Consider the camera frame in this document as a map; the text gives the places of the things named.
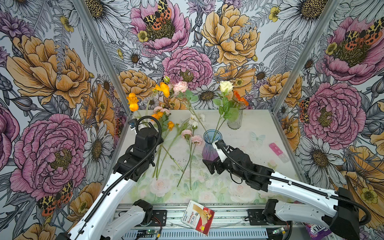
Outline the purple blue glass vase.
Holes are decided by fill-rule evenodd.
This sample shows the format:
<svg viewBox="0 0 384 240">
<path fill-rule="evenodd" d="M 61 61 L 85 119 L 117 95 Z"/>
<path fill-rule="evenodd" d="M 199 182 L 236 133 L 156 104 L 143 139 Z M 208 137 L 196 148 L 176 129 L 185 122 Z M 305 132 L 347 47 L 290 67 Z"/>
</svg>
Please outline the purple blue glass vase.
<svg viewBox="0 0 384 240">
<path fill-rule="evenodd" d="M 213 142 L 221 140 L 222 134 L 217 130 L 207 130 L 203 139 L 205 141 L 205 145 L 202 151 L 203 160 L 206 161 L 214 161 L 217 157 L 217 151 L 214 149 Z"/>
</svg>

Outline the cream white rose stem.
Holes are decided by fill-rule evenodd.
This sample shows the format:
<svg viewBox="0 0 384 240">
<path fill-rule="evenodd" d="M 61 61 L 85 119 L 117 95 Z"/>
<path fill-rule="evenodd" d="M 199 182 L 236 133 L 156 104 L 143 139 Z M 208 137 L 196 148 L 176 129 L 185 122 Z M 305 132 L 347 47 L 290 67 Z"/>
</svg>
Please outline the cream white rose stem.
<svg viewBox="0 0 384 240">
<path fill-rule="evenodd" d="M 216 141 L 216 136 L 224 122 L 234 121 L 239 115 L 239 107 L 236 101 L 230 97 L 231 94 L 234 95 L 233 83 L 230 81 L 221 81 L 219 83 L 219 89 L 219 98 L 213 100 L 213 103 L 218 107 L 219 118 L 214 130 L 214 135 L 211 138 L 211 143 Z"/>
</svg>

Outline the yellow poppy flower stem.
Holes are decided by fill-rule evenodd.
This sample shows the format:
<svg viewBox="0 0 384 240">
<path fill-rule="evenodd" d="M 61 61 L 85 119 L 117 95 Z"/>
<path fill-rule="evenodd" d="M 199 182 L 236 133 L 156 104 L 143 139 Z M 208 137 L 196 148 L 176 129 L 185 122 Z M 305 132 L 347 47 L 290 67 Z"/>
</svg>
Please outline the yellow poppy flower stem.
<svg viewBox="0 0 384 240">
<path fill-rule="evenodd" d="M 161 92 L 166 98 L 169 98 L 171 95 L 169 86 L 164 82 L 160 83 L 160 85 L 156 85 L 153 92 Z M 136 94 L 130 93 L 127 97 L 127 100 L 129 102 L 129 108 L 131 112 L 136 112 L 139 110 L 139 99 Z M 170 114 L 171 112 L 163 107 L 155 107 L 152 117 L 159 120 L 163 116 L 169 116 Z"/>
</svg>

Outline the pink rose flower stem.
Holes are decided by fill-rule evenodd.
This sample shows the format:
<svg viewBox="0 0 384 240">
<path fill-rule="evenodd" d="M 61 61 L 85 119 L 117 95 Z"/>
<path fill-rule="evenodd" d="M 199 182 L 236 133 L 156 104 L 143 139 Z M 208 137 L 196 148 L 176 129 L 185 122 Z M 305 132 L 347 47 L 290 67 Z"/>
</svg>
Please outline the pink rose flower stem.
<svg viewBox="0 0 384 240">
<path fill-rule="evenodd" d="M 164 96 L 165 103 L 170 105 L 173 109 L 177 105 L 180 107 L 184 106 L 186 110 L 190 112 L 190 114 L 198 114 L 195 108 L 193 107 L 193 103 L 197 102 L 198 96 L 195 95 L 190 89 L 189 85 L 185 81 L 180 81 L 176 84 L 171 83 L 171 79 L 168 76 L 164 77 L 164 83 L 166 83 L 170 88 L 170 97 L 166 98 Z"/>
</svg>

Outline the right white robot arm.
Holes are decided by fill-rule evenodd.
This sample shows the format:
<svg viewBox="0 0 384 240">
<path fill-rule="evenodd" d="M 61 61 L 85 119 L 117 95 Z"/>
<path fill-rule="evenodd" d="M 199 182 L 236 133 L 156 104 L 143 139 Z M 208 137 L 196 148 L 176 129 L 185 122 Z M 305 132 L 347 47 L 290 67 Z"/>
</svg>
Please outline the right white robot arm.
<svg viewBox="0 0 384 240">
<path fill-rule="evenodd" d="M 355 202 L 345 188 L 337 191 L 314 186 L 286 177 L 271 168 L 254 164 L 249 155 L 223 140 L 213 143 L 218 156 L 203 160 L 211 174 L 228 172 L 256 191 L 279 194 L 295 200 L 285 203 L 269 199 L 262 212 L 262 221 L 276 225 L 280 222 L 314 224 L 346 239 L 358 240 L 360 226 L 369 223 L 372 215 L 363 205 Z"/>
</svg>

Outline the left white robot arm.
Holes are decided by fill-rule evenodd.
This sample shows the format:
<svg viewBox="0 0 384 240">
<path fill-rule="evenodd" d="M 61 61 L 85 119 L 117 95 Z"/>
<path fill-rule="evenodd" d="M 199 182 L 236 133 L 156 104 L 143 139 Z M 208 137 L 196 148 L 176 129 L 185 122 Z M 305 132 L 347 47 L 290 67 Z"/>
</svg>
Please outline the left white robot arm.
<svg viewBox="0 0 384 240">
<path fill-rule="evenodd" d="M 108 183 L 87 213 L 58 240 L 119 240 L 130 229 L 147 225 L 153 218 L 153 206 L 138 200 L 120 217 L 114 219 L 117 207 L 141 175 L 154 165 L 157 146 L 162 143 L 162 131 L 153 125 L 135 128 L 135 142 L 119 157 Z"/>
</svg>

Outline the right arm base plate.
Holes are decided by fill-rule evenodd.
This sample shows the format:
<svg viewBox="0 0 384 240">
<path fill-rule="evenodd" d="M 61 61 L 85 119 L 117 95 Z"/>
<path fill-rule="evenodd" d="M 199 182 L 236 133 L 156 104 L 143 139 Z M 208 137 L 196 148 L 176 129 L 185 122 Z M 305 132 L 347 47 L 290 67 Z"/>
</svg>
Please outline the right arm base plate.
<svg viewBox="0 0 384 240">
<path fill-rule="evenodd" d="M 267 226 L 269 224 L 263 214 L 263 209 L 248 209 L 247 214 L 245 221 L 249 222 L 251 226 Z"/>
</svg>

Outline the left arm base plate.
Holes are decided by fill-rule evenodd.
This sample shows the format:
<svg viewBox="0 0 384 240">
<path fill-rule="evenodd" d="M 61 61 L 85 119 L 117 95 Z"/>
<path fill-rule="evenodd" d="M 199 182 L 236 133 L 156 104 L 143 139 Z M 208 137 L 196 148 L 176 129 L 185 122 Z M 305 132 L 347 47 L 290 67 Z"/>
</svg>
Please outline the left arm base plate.
<svg viewBox="0 0 384 240">
<path fill-rule="evenodd" d="M 153 215 L 151 222 L 149 224 L 150 227 L 159 227 L 159 222 L 162 227 L 166 226 L 167 223 L 167 210 L 153 210 Z"/>
</svg>

